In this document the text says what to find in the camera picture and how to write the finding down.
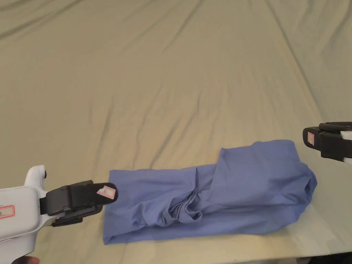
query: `fabric fold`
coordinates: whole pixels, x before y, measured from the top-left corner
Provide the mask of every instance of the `fabric fold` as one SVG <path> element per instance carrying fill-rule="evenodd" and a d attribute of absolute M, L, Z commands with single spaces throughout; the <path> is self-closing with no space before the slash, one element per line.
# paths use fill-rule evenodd
<path fill-rule="evenodd" d="M 221 149 L 217 164 L 181 170 L 112 170 L 105 244 L 216 234 L 264 234 L 299 218 L 315 175 L 289 140 Z"/>

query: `beige bed sheet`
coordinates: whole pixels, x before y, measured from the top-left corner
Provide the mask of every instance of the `beige bed sheet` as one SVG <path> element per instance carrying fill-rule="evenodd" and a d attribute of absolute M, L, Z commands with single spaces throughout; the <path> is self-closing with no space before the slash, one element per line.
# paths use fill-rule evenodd
<path fill-rule="evenodd" d="M 103 214 L 44 228 L 42 263 L 233 263 L 352 251 L 352 169 L 302 129 L 352 121 L 352 3 L 2 0 L 2 188 L 44 164 L 46 189 L 111 169 L 216 162 L 294 140 L 318 178 L 299 221 L 264 235 L 104 246 Z"/>

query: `red label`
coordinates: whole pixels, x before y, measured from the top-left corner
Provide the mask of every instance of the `red label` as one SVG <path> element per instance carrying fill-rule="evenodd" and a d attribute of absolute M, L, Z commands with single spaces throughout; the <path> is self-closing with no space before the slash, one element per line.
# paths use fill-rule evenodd
<path fill-rule="evenodd" d="M 13 205 L 0 207 L 0 220 L 15 216 L 15 207 Z"/>

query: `pink sticker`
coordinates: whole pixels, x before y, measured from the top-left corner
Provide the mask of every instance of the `pink sticker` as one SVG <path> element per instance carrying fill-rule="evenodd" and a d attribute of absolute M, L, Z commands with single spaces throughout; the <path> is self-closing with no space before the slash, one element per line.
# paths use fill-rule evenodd
<path fill-rule="evenodd" d="M 308 132 L 308 142 L 314 146 L 314 134 Z"/>
<path fill-rule="evenodd" d="M 107 187 L 104 185 L 103 188 L 101 188 L 99 191 L 97 191 L 97 194 L 100 194 L 102 196 L 108 197 L 110 199 L 113 199 L 115 197 L 115 192 L 116 190 L 110 187 Z"/>
<path fill-rule="evenodd" d="M 0 207 L 0 220 L 15 216 L 15 207 L 13 205 Z"/>

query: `white plastic housing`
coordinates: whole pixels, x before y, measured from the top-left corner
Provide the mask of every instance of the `white plastic housing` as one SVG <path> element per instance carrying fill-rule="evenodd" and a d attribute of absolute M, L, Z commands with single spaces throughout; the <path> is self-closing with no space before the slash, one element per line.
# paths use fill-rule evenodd
<path fill-rule="evenodd" d="M 341 137 L 345 140 L 352 140 L 352 131 L 341 131 Z M 344 158 L 344 162 L 352 165 L 351 158 Z"/>
<path fill-rule="evenodd" d="M 0 241 L 40 227 L 39 196 L 32 187 L 0 190 Z"/>
<path fill-rule="evenodd" d="M 39 229 L 64 215 L 40 214 L 39 199 L 47 193 L 44 178 L 44 166 L 34 166 L 24 186 L 0 189 L 0 264 L 11 264 L 33 252 Z"/>

